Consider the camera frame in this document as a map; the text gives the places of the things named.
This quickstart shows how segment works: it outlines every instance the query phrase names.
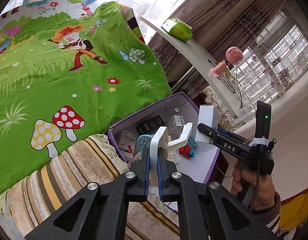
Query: white plastic part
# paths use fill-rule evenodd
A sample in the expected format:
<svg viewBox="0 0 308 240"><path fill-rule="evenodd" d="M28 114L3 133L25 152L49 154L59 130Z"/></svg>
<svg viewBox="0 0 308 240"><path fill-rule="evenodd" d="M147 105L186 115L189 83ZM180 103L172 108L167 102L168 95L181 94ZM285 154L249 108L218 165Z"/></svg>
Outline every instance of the white plastic part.
<svg viewBox="0 0 308 240"><path fill-rule="evenodd" d="M249 143L248 146L256 146L257 144L263 144L268 146L269 140L265 138L253 138L253 140Z"/></svg>
<svg viewBox="0 0 308 240"><path fill-rule="evenodd" d="M158 148L162 147L164 156L167 158L167 153L183 147L187 144L188 138L192 132L193 123L188 122L184 125L180 137L174 141L168 142L167 127L161 126L151 139L150 146L150 177L151 184L158 187L157 180L157 154Z"/></svg>

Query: striped blanket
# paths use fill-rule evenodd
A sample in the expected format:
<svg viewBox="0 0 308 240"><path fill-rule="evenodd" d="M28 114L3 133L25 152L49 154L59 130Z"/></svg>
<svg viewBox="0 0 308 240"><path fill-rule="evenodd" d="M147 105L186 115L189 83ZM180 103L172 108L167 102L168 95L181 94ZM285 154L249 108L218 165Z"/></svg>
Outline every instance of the striped blanket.
<svg viewBox="0 0 308 240"><path fill-rule="evenodd" d="M11 239L18 239L89 182L108 183L127 171L105 135L89 136L1 194L0 224ZM129 204L125 238L179 239L178 217L149 192L146 202Z"/></svg>

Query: tissue pack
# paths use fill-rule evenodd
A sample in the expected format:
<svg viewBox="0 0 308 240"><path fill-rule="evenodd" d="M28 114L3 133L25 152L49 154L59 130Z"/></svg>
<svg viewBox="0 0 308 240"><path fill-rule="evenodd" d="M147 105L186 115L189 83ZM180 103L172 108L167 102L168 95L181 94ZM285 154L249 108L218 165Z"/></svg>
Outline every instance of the tissue pack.
<svg viewBox="0 0 308 240"><path fill-rule="evenodd" d="M168 18L161 27L169 35L172 35L183 42L188 42L188 40L193 36L192 28L178 18Z"/></svg>

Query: cartoon boy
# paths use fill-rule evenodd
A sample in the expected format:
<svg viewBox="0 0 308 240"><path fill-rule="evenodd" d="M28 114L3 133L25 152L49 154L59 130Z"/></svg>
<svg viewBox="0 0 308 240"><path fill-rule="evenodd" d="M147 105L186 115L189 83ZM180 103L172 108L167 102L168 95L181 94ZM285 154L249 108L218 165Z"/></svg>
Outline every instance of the cartoon boy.
<svg viewBox="0 0 308 240"><path fill-rule="evenodd" d="M60 28L55 33L54 38L52 38L51 40L48 40L48 41L56 43L60 49L76 50L76 56L74 59L74 67L70 69L70 72L73 72L83 67L81 60L80 60L80 57L83 54L88 55L90 58L96 60L102 65L108 64L108 62L101 59L100 56L97 56L92 51L94 47L89 40L80 38L79 32L83 29L84 29L84 25L76 25L76 26L67 25L65 27ZM67 41L69 44L65 45L64 43L59 42L61 40Z"/></svg>

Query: cartoon blanket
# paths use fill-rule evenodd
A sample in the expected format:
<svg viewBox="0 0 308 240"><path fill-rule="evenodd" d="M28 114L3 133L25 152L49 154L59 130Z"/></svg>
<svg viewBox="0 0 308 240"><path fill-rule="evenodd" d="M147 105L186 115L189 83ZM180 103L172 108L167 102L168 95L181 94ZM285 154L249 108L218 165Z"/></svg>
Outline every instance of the cartoon blanket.
<svg viewBox="0 0 308 240"><path fill-rule="evenodd" d="M44 0L0 17L0 193L170 94L130 8Z"/></svg>

